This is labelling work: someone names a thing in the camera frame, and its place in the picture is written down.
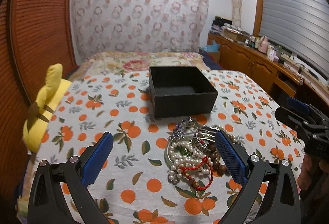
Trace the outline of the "person's right hand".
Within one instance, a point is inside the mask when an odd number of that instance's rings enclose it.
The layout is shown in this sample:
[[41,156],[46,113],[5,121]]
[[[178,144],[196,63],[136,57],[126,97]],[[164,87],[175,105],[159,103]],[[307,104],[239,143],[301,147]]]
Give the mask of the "person's right hand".
[[309,188],[317,166],[319,166],[322,171],[328,172],[328,163],[326,161],[319,161],[306,153],[303,157],[301,173],[298,177],[298,186],[301,190],[306,191]]

